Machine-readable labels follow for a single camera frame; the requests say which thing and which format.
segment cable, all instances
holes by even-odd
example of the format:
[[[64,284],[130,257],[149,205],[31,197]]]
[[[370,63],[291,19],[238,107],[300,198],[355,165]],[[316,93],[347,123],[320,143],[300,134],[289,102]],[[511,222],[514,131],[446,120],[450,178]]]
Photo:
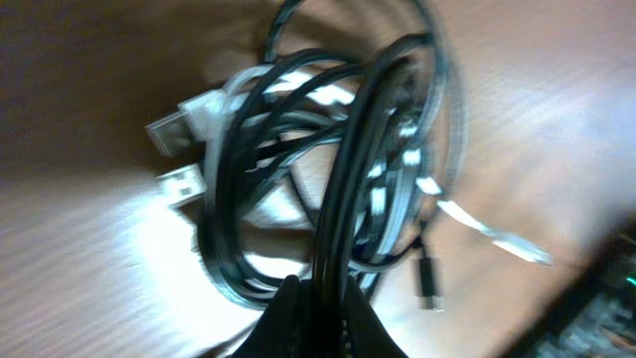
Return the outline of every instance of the cable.
[[[376,59],[363,64],[322,49],[277,57],[280,35],[300,2],[282,3],[266,41],[265,65],[227,84],[228,92],[235,93],[247,81],[257,79],[230,121],[223,142],[208,143],[222,150],[218,164],[205,168],[214,195],[206,196],[199,225],[201,254],[220,291],[232,301],[256,309],[266,307],[282,279],[267,276],[249,264],[242,253],[239,221],[284,178],[291,183],[315,231],[312,281],[320,297],[316,304],[333,309],[344,295],[348,274],[371,297],[384,270],[411,249],[423,250],[420,232],[393,254],[402,228],[416,217],[423,199],[415,180],[432,175],[430,128],[446,95],[451,118],[443,174],[445,193],[461,171],[467,143],[460,78],[442,46],[441,31],[429,6],[409,1],[421,15],[422,33],[401,37]],[[422,50],[434,58],[424,103],[416,99],[413,68],[417,63],[410,55]],[[287,74],[319,63],[335,66],[288,95],[267,92]],[[305,105],[310,93],[346,80],[360,85],[353,102],[345,108],[345,119],[330,117],[325,108]],[[308,135],[285,139],[285,133],[292,131]],[[332,143],[339,143],[338,154],[318,212],[309,204],[293,163],[311,149]],[[421,224],[432,216],[422,220]]]

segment black cord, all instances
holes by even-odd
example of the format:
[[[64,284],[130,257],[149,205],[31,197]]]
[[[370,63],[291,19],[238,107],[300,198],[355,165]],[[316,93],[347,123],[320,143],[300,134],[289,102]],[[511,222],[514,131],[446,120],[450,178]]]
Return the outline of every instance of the black cord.
[[[265,308],[282,279],[262,274],[247,262],[239,239],[239,221],[283,178],[289,178],[315,230],[313,289],[320,297],[316,303],[333,309],[343,297],[348,274],[371,296],[381,272],[409,250],[422,248],[415,239],[398,254],[392,254],[402,227],[412,221],[420,206],[422,194],[415,188],[415,179],[431,175],[433,170],[429,129],[446,93],[450,94],[451,106],[450,147],[443,178],[446,193],[456,180],[465,151],[461,86],[442,47],[431,9],[412,0],[424,31],[403,36],[365,65],[321,49],[302,50],[278,59],[275,48],[280,34],[300,2],[283,2],[271,24],[263,57],[273,67],[250,91],[226,133],[216,202],[207,203],[199,226],[200,250],[213,281],[226,297],[251,308]],[[418,49],[432,51],[434,57],[424,104],[415,100],[414,63],[409,60],[409,53]],[[281,76],[325,62],[340,65],[316,75],[285,98],[265,96],[265,90]],[[345,120],[302,110],[308,94],[347,79],[361,84]],[[264,112],[267,115],[256,124],[247,124],[248,119]],[[404,126],[414,127],[415,132],[398,135]],[[310,134],[285,140],[283,134],[290,131]],[[340,147],[317,215],[292,164],[309,150],[336,142]],[[419,160],[404,163],[410,152],[418,153]],[[270,163],[259,166],[265,159]],[[370,175],[376,166],[384,170]]]

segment brown wooden surface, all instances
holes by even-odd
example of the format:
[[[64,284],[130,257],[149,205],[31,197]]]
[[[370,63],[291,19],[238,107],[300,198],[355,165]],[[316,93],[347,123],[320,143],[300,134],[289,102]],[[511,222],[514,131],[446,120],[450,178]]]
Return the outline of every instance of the brown wooden surface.
[[[520,262],[444,219],[446,312],[412,267],[376,299],[411,357],[490,357],[580,272],[636,199],[636,3],[437,1],[467,79],[472,138],[456,200],[553,250]],[[258,314],[225,302],[166,208],[143,126],[254,63],[266,1],[0,4],[0,356],[187,357]],[[310,0],[286,50],[361,55],[416,29],[397,0]]]

